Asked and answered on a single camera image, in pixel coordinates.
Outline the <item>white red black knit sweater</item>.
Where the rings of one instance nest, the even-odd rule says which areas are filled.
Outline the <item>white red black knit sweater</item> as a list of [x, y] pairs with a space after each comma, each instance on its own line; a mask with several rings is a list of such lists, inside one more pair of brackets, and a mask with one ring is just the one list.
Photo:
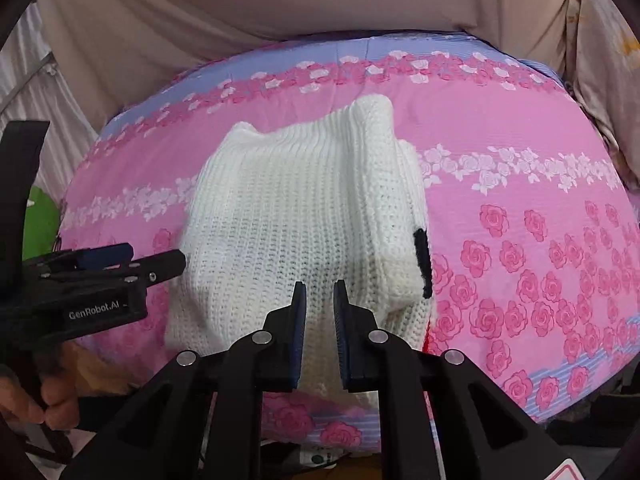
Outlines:
[[414, 236], [426, 225], [416, 149], [371, 94], [313, 122], [262, 133], [235, 124], [203, 166], [180, 237], [186, 270], [170, 293], [166, 342], [226, 350], [306, 287], [302, 378], [345, 403], [333, 287], [418, 346], [430, 302]]

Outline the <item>green plush pillow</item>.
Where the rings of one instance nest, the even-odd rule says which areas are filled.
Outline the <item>green plush pillow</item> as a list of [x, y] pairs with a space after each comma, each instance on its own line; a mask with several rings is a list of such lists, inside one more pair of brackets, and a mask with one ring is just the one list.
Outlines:
[[30, 189], [25, 214], [23, 259], [48, 254], [60, 226], [60, 211], [54, 200], [38, 186]]

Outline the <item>floral cream pillow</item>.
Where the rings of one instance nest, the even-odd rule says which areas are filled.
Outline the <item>floral cream pillow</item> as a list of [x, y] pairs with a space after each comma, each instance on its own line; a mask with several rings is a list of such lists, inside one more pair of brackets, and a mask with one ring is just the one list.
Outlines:
[[568, 0], [565, 80], [638, 193], [639, 40], [613, 0]]

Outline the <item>white power strip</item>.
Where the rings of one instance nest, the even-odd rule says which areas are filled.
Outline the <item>white power strip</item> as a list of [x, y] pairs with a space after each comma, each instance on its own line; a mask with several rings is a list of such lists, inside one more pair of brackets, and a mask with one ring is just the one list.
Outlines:
[[350, 453], [342, 448], [300, 448], [296, 454], [297, 465], [305, 469], [331, 468]]

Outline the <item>white satin curtain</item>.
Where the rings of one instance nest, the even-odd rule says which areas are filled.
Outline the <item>white satin curtain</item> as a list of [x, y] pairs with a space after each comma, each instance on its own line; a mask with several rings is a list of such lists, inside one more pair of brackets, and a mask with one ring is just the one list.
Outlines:
[[34, 2], [1, 49], [1, 125], [11, 120], [50, 124], [35, 186], [59, 203], [98, 134], [80, 110], [44, 39]]

